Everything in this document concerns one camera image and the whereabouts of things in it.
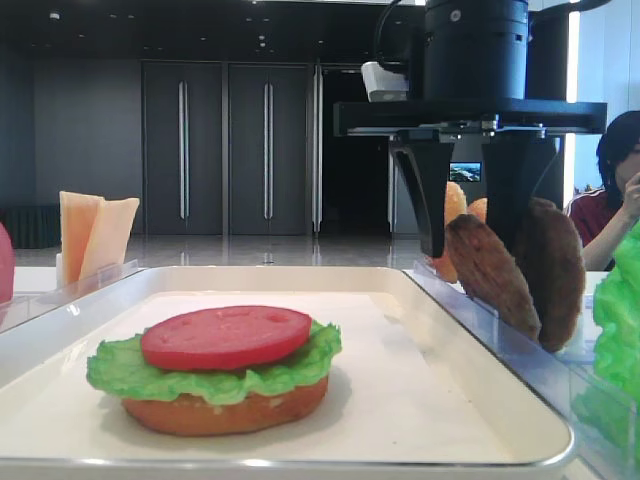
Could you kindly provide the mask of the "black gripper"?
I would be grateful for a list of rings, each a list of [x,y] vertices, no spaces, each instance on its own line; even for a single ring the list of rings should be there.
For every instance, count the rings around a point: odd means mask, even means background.
[[[338,137],[428,139],[440,135],[529,132],[598,134],[603,103],[528,99],[527,51],[533,27],[598,1],[563,3],[530,11],[526,1],[429,1],[422,27],[413,31],[402,63],[376,60],[407,81],[403,100],[338,102]],[[390,142],[416,218],[423,254],[440,258],[445,246],[445,196],[453,144]],[[532,197],[557,201],[557,139],[498,135],[482,146],[486,222],[510,249]]]

